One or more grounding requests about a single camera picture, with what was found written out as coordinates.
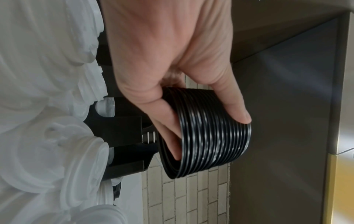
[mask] yellow surface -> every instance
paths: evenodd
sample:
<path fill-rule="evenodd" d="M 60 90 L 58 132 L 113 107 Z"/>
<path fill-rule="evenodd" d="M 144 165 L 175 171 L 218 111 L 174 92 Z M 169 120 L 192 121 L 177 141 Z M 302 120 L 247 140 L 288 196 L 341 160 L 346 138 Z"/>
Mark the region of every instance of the yellow surface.
<path fill-rule="evenodd" d="M 328 155 L 325 224 L 354 223 L 354 150 Z"/>

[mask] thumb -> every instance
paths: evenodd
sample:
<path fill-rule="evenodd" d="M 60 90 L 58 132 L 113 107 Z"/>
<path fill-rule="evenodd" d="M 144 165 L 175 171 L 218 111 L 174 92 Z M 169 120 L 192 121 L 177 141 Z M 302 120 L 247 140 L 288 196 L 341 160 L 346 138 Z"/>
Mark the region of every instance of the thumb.
<path fill-rule="evenodd" d="M 227 63 L 226 68 L 210 86 L 233 119 L 243 124 L 248 124 L 252 121 L 244 105 L 243 96 L 233 75 L 230 63 Z"/>

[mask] hand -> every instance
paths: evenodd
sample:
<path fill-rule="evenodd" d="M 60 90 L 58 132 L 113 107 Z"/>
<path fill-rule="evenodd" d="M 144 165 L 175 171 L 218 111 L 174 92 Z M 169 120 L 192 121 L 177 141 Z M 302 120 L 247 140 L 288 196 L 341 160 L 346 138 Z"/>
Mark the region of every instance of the hand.
<path fill-rule="evenodd" d="M 101 4 L 118 87 L 149 115 L 175 159 L 181 159 L 178 116 L 161 99 L 161 84 L 171 71 L 211 86 L 231 117 L 251 122 L 229 62 L 231 0 L 103 0 Z M 175 84 L 183 86 L 182 81 Z"/>

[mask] gray wall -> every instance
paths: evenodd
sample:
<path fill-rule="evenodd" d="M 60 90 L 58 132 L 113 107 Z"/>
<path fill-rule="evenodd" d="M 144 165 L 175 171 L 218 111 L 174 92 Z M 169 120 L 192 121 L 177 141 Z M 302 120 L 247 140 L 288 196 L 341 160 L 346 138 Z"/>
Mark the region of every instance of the gray wall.
<path fill-rule="evenodd" d="M 234 64 L 252 122 L 230 223 L 320 224 L 337 20 Z"/>

